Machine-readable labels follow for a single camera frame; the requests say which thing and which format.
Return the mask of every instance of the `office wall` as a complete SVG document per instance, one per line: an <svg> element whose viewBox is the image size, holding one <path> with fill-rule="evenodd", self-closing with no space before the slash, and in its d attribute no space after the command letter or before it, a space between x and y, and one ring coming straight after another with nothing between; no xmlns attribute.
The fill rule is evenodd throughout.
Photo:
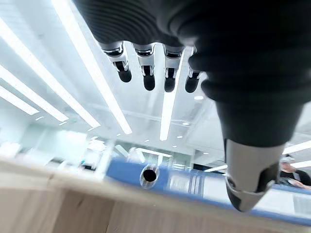
<svg viewBox="0 0 311 233"><path fill-rule="evenodd" d="M20 142L24 148L52 154L71 163L82 160L88 144L85 133L36 124L27 128Z"/></svg>
<svg viewBox="0 0 311 233"><path fill-rule="evenodd" d="M0 143L18 143L30 124L30 116L0 99Z"/></svg>

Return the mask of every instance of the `fluorescent light panel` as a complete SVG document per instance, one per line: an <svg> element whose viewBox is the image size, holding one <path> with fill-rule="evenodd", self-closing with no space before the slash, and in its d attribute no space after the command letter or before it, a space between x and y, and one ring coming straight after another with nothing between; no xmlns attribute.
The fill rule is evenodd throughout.
<svg viewBox="0 0 311 233"><path fill-rule="evenodd" d="M157 152L157 151L153 151L153 150L147 150L147 149L144 149L144 148L137 148L136 151L141 151L141 152L155 154L155 155L161 155L161 156L164 156L164 157L171 157L170 154L165 154L165 153L161 153L161 152Z"/></svg>
<svg viewBox="0 0 311 233"><path fill-rule="evenodd" d="M182 164L173 164L173 166L185 166L185 165L182 165Z"/></svg>
<svg viewBox="0 0 311 233"><path fill-rule="evenodd" d="M290 154L300 150L306 150L311 148L311 140L303 143L299 143L297 145L285 148L283 154Z"/></svg>
<svg viewBox="0 0 311 233"><path fill-rule="evenodd" d="M4 89L2 86L0 86L0 97L8 101L9 103L13 104L15 107L19 108L20 110L23 110L25 113L29 115L33 115L38 113L39 111L27 104L26 102L22 101L17 96L13 95L8 90Z"/></svg>
<svg viewBox="0 0 311 233"><path fill-rule="evenodd" d="M59 124L59 126L62 126L62 125L65 125L65 124L67 124L67 122L66 122L66 121L64 121L64 122L60 123L60 124Z"/></svg>
<svg viewBox="0 0 311 233"><path fill-rule="evenodd" d="M226 169L228 167L228 165L222 165L222 166L217 166L217 167L213 167L210 169L205 170L206 172L211 172L211 171L218 171L218 170L223 170Z"/></svg>
<svg viewBox="0 0 311 233"><path fill-rule="evenodd" d="M125 134L132 133L129 124L127 123L114 95L112 94L109 85L96 62L96 59L87 44L79 24L76 21L70 6L68 5L68 1L52 0L52 3L71 41L77 49L84 65L86 66L89 74L91 75L94 83L99 89L112 114L116 118Z"/></svg>
<svg viewBox="0 0 311 233"><path fill-rule="evenodd" d="M44 118L44 116L40 116L40 117L36 118L35 120L37 121L37 120L40 120L42 118Z"/></svg>
<svg viewBox="0 0 311 233"><path fill-rule="evenodd" d="M311 166L311 160L291 164L295 168Z"/></svg>
<svg viewBox="0 0 311 233"><path fill-rule="evenodd" d="M162 107L162 118L161 118L161 129L160 129L160 140L161 141L167 140L167 137L169 135L171 118L172 118L172 113L173 113L173 108L174 108L174 102L175 102L176 92L178 89L178 81L179 81L179 77L180 77L181 66L182 66L183 61L184 61L184 56L185 56L185 53L183 52L183 54L180 58L178 71L176 73L174 90L172 92L164 92L164 100L163 100L163 107Z"/></svg>
<svg viewBox="0 0 311 233"><path fill-rule="evenodd" d="M81 104L51 75L30 50L20 41L11 29L0 18L0 35L5 42L18 54L23 61L74 111L77 112L91 127L100 124L87 112Z"/></svg>
<svg viewBox="0 0 311 233"><path fill-rule="evenodd" d="M36 92L26 86L23 82L21 82L18 78L16 78L10 71L0 65L0 78L5 80L8 84L14 87L17 91L21 94L26 96L44 111L52 115L59 121L68 120L68 117L59 112L56 108L50 105L48 102L45 101L42 97L40 97Z"/></svg>

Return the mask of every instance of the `wooden surface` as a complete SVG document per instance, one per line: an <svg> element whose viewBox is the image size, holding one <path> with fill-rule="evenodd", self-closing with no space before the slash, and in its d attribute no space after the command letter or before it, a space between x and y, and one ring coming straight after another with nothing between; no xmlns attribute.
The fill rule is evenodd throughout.
<svg viewBox="0 0 311 233"><path fill-rule="evenodd" d="M63 191L48 189L42 180L17 178L11 185L0 185L0 232L52 233Z"/></svg>
<svg viewBox="0 0 311 233"><path fill-rule="evenodd" d="M116 202L106 233L276 233L212 217Z"/></svg>
<svg viewBox="0 0 311 233"><path fill-rule="evenodd" d="M69 191L53 233L105 233L113 200Z"/></svg>
<svg viewBox="0 0 311 233"><path fill-rule="evenodd" d="M109 218L109 233L152 233L153 228L157 233L207 229L222 233L311 233L308 227L177 199L108 178L5 163L11 178L3 175L6 178L1 179L0 174L0 233L105 233ZM190 226L196 226L197 232Z"/></svg>

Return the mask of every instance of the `ceiling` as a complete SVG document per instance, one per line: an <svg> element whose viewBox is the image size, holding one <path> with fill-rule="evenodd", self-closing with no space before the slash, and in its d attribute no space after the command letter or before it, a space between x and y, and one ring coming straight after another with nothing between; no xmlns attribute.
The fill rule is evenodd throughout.
<svg viewBox="0 0 311 233"><path fill-rule="evenodd" d="M224 149L215 104L208 98L203 100L194 99L195 96L203 96L201 88L197 88L192 94L187 93L184 89L188 74L187 60L191 48L185 50L185 59L177 87L168 140L160 141L159 133L164 98L164 54L162 46L160 44L155 46L155 89L147 91L143 86L143 76L134 48L129 42L126 42L125 46L133 77L130 83L123 83L107 56L103 54L94 41L81 16L77 12L75 14L76 18L79 19L79 25L88 45L133 131L132 134L123 134L121 127L109 111L107 104L57 16L51 0L0 0L0 17L45 68L101 124L100 127L90 131L90 135L117 138L137 144L148 144L154 148L193 155L193 162L198 164L221 165L223 163ZM33 116L26 116L32 123L87 133L90 126L56 95L7 46L2 38L0 38L0 51L0 64L2 66L69 117L67 124L58 126L59 121L0 79L1 86L40 111L40 113ZM205 78L206 74L201 74L200 83ZM44 116L44 118L35 121L39 116ZM308 105L290 144L311 140L311 117L309 119L308 116L311 116L311 105ZM298 152L296 154L297 158L301 156L305 160L307 157L310 159L311 155L308 156L307 151Z"/></svg>

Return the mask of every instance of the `person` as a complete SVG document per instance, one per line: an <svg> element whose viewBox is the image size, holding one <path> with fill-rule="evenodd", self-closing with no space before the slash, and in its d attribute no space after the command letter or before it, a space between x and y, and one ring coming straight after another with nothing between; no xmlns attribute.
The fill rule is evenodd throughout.
<svg viewBox="0 0 311 233"><path fill-rule="evenodd" d="M294 161L295 159L289 154L281 159L280 177L288 178L289 182L295 187L311 190L310 176L306 172L293 167L291 163L293 163Z"/></svg>

